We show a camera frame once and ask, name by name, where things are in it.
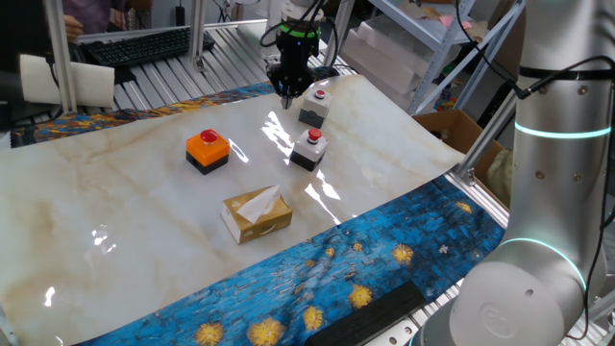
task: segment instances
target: teal light ring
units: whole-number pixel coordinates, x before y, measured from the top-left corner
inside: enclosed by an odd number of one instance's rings
[[[570,259],[566,256],[566,255],[564,255],[564,253],[562,253],[561,251],[559,251],[559,250],[555,249],[553,246],[551,246],[551,245],[549,245],[549,244],[547,244],[547,243],[545,243],[545,242],[542,242],[542,241],[540,241],[540,240],[536,240],[536,239],[531,239],[531,238],[516,238],[516,239],[510,239],[510,240],[507,240],[507,241],[503,242],[502,244],[500,244],[500,246],[502,246],[502,245],[504,245],[504,244],[507,244],[507,243],[509,243],[509,242],[513,242],[513,241],[528,241],[528,242],[532,242],[532,243],[534,243],[534,244],[542,245],[542,246],[546,247],[547,249],[549,249],[549,250],[551,250],[551,251],[555,252],[556,254],[560,255],[560,256],[561,256],[563,259],[565,259],[565,260],[568,262],[568,264],[570,264],[570,265],[571,265],[571,266],[575,269],[575,271],[577,272],[578,278],[580,279],[580,282],[583,284],[583,291],[586,291],[586,290],[587,290],[587,284],[585,283],[585,279],[583,278],[583,275],[580,273],[580,270],[578,270],[578,267],[577,267],[577,266],[576,266],[576,265],[575,265],[575,264],[574,264],[574,263],[573,263],[573,262],[572,262],[572,261],[571,261],[571,260],[570,260]]]
[[[515,122],[515,128],[517,128],[517,130],[521,131],[522,133],[525,133],[525,134],[528,134],[528,135],[541,136],[541,137],[544,137],[544,138],[553,138],[553,139],[584,139],[584,138],[594,138],[594,137],[597,137],[597,136],[608,135],[611,132],[611,128],[606,128],[606,129],[603,129],[603,130],[597,130],[597,131],[586,132],[586,133],[575,133],[575,134],[550,133],[550,132],[545,132],[545,131],[538,131],[538,130],[528,129],[526,127],[523,127],[523,126],[519,125],[518,122]]]

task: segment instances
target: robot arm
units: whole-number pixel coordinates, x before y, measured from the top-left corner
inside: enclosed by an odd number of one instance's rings
[[[615,58],[614,6],[612,0],[528,1],[521,87],[588,58]],[[605,276],[597,247],[611,68],[586,63],[517,102],[503,242],[470,271],[458,297],[431,317],[412,346],[557,345],[581,317],[586,290],[596,296]]]
[[[325,3],[326,0],[284,0],[283,21],[265,32],[260,39],[261,46],[275,44],[280,50],[280,62],[267,68],[267,77],[282,97],[285,110],[290,107],[293,98],[301,96],[316,81],[318,72],[308,67],[308,59],[319,54],[319,27],[324,18],[321,7]],[[277,30],[275,42],[263,43],[272,30]],[[319,72],[325,72],[327,77],[338,75],[331,67],[319,69],[324,69]]]

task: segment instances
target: wire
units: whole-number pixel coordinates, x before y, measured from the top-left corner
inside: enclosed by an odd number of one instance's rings
[[[331,63],[329,64],[329,67],[333,67],[333,64],[337,60],[337,54],[339,53],[339,36],[337,35],[337,28],[335,27],[335,22],[329,17],[327,17],[327,21],[332,24],[333,37],[335,38],[335,46],[334,46],[335,50],[333,51],[333,59],[331,60]]]
[[[468,33],[466,33],[466,31],[463,29],[463,23],[461,22],[461,15],[459,14],[459,0],[455,0],[455,12],[456,12],[456,15],[457,15],[457,22],[459,23],[459,28],[460,28],[461,32],[468,38],[468,40],[470,41],[470,44],[472,44],[473,48],[476,49],[479,52],[479,55],[484,59],[484,61],[489,66],[489,68],[491,68],[493,70],[493,72],[495,72],[498,76],[500,76],[500,78],[505,80],[507,83],[510,83],[512,81],[512,83],[516,86],[516,83],[514,82],[514,77],[513,78],[507,78],[505,75],[500,73],[500,71],[496,70],[495,67],[493,67],[493,65],[491,64],[491,62],[489,62],[489,59],[487,59],[484,56],[484,54],[480,50],[479,45],[477,44],[477,42],[475,40],[473,40],[470,37],[470,35]],[[509,76],[512,76],[512,74],[510,72],[508,72],[505,68],[502,67],[502,69],[504,71],[506,71],[506,73],[508,73]]]
[[[610,66],[611,66],[611,70],[615,70],[615,62],[610,59],[607,56],[596,56],[596,57],[592,57],[592,58],[588,58],[585,59],[581,62],[577,62],[573,65],[570,65],[562,70],[559,71],[555,71],[553,74],[549,75],[548,77],[545,77],[541,80],[539,80],[538,82],[534,83],[532,86],[526,88],[526,89],[520,89],[516,82],[514,81],[514,79],[509,79],[506,76],[504,76],[502,73],[500,73],[498,70],[495,69],[495,67],[493,67],[493,65],[489,62],[489,60],[484,56],[484,54],[482,53],[482,51],[479,49],[478,45],[476,44],[476,42],[468,35],[468,33],[465,32],[465,30],[463,30],[463,24],[461,23],[461,17],[459,15],[459,0],[455,0],[455,12],[456,12],[456,17],[457,17],[457,23],[459,24],[459,28],[461,30],[461,32],[463,32],[463,34],[465,36],[468,37],[468,39],[470,40],[470,43],[474,46],[475,49],[477,49],[477,51],[479,52],[479,55],[484,59],[484,61],[487,63],[487,65],[489,66],[489,68],[491,68],[493,70],[493,72],[495,72],[498,76],[500,76],[502,79],[505,80],[505,82],[507,84],[509,84],[512,89],[515,91],[515,94],[517,95],[517,97],[520,100],[524,100],[526,98],[528,98],[530,95],[532,95],[536,90],[539,90],[540,88],[546,86],[547,84],[555,81],[557,78],[559,78],[560,76],[562,76],[563,74],[565,74],[566,72],[571,71],[574,68],[577,68],[581,65],[584,65],[588,62],[593,62],[593,61],[605,61],[607,62]],[[615,127],[613,126],[613,113],[611,114],[611,129],[614,129]],[[611,147],[613,144],[613,134],[611,132],[611,135],[609,136],[609,141],[608,141],[608,162],[606,163],[606,171],[608,172],[610,170],[610,164],[611,164]],[[583,334],[581,335],[581,337],[576,337],[576,336],[570,336],[569,334],[566,335],[566,337],[571,338],[573,340],[582,340],[587,336],[587,333],[589,331],[589,288],[590,288],[590,284],[591,284],[591,280],[592,280],[592,276],[594,274],[594,270],[596,269],[596,263],[598,262],[598,258],[600,256],[600,250],[602,248],[603,245],[603,236],[604,236],[604,229],[606,228],[606,226],[608,226],[610,224],[610,222],[606,222],[606,221],[613,221],[615,219],[615,208],[613,209],[613,212],[611,213],[611,215],[609,215],[608,219],[604,220],[604,213],[605,213],[605,209],[606,209],[606,194],[607,194],[607,187],[608,187],[608,178],[606,179],[606,181],[604,182],[604,191],[603,191],[603,207],[602,207],[602,216],[601,216],[601,224],[600,224],[600,233],[599,233],[599,237],[598,237],[598,244],[596,246],[596,252],[594,254],[594,259],[592,261],[592,265],[589,269],[589,274],[587,276],[587,285],[585,288],[585,292],[584,292],[584,299],[583,299],[583,309],[585,310],[585,328],[583,331]]]
[[[602,61],[607,62],[611,66],[611,69],[615,69],[615,62],[612,59],[610,59],[607,56],[596,56],[596,57],[585,59],[582,62],[577,62],[577,63],[575,63],[573,65],[570,65],[570,66],[568,66],[568,67],[566,67],[566,68],[564,68],[562,70],[556,71],[552,75],[539,80],[538,82],[534,83],[530,87],[527,87],[525,89],[521,89],[520,87],[517,86],[517,83],[515,82],[514,78],[507,78],[502,73],[500,73],[495,67],[493,67],[491,62],[489,62],[489,59],[487,59],[484,56],[484,54],[482,53],[482,51],[479,49],[479,46],[477,45],[477,43],[468,35],[468,33],[466,33],[465,30],[463,30],[463,23],[461,23],[461,16],[459,15],[459,0],[455,0],[455,12],[456,12],[456,17],[457,17],[457,23],[459,24],[459,28],[460,28],[461,32],[470,40],[470,43],[479,52],[480,57],[486,62],[486,64],[489,66],[489,68],[491,68],[491,70],[493,70],[493,72],[495,72],[498,76],[500,76],[500,78],[502,78],[507,84],[509,84],[512,87],[512,89],[515,91],[515,94],[517,95],[517,97],[520,100],[524,100],[524,99],[528,98],[536,90],[539,90],[541,87],[546,86],[547,84],[549,84],[550,82],[556,80],[557,78],[559,78],[560,76],[562,76],[566,72],[569,72],[570,70],[572,70],[574,68],[577,68],[577,67],[579,67],[581,65],[584,65],[584,64],[586,64],[588,62],[602,60]]]
[[[304,21],[304,19],[306,19],[306,17],[308,16],[308,13],[313,10],[314,6],[316,6],[317,3],[319,3],[319,0],[314,0],[311,5],[307,8],[307,11],[301,16],[301,18],[299,18],[299,20],[297,20],[293,27],[288,31],[289,33],[292,33],[297,26],[299,26],[299,23],[301,23],[302,21]],[[273,32],[274,30],[277,30],[278,28],[280,28],[282,25],[285,24],[290,24],[289,21],[281,21],[280,23],[272,26],[271,28],[269,28],[267,31],[265,31],[264,34],[262,34],[262,36],[260,37],[260,40],[258,41],[258,43],[260,44],[261,47],[267,48],[267,47],[271,47],[274,46],[276,44],[276,41],[274,40],[271,43],[263,43],[262,41],[267,37],[267,35],[269,35],[271,32]]]
[[[613,129],[613,114],[611,114],[611,129]],[[611,135],[609,136],[608,139],[608,161],[606,162],[606,172],[608,172],[610,170],[610,166],[611,166],[611,148],[613,146],[613,133],[611,132]],[[606,210],[606,194],[608,193],[608,177],[606,178],[605,182],[604,182],[604,191],[603,191],[603,210],[602,210],[602,216],[601,216],[601,225],[600,225],[600,234],[598,236],[598,245],[596,247],[596,253],[594,254],[594,260],[592,261],[592,265],[589,269],[589,274],[587,275],[587,287],[585,288],[585,295],[584,295],[584,300],[583,300],[583,308],[585,309],[585,329],[583,330],[583,334],[581,336],[571,336],[569,334],[566,335],[566,337],[571,338],[573,340],[582,340],[587,336],[587,333],[589,332],[589,285],[592,282],[592,276],[594,274],[594,269],[596,269],[596,263],[598,262],[598,258],[600,257],[600,250],[601,247],[603,245],[603,238],[604,238],[604,229],[605,229],[605,222],[604,221],[604,213]]]

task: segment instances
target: white paper roll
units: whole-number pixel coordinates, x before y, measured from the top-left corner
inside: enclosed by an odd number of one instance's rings
[[[0,132],[0,151],[11,149],[11,133]]]
[[[106,108],[113,106],[113,68],[78,62],[71,62],[70,67],[77,105]],[[60,91],[44,58],[21,55],[20,71],[24,100],[56,105],[61,103]]]

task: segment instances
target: computer keyboard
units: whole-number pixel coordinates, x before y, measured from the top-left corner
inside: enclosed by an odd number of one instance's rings
[[[203,36],[203,49],[211,49],[215,41]],[[117,42],[93,42],[81,47],[103,66],[117,67],[150,62],[188,51],[190,29],[178,29],[144,37],[124,39]]]

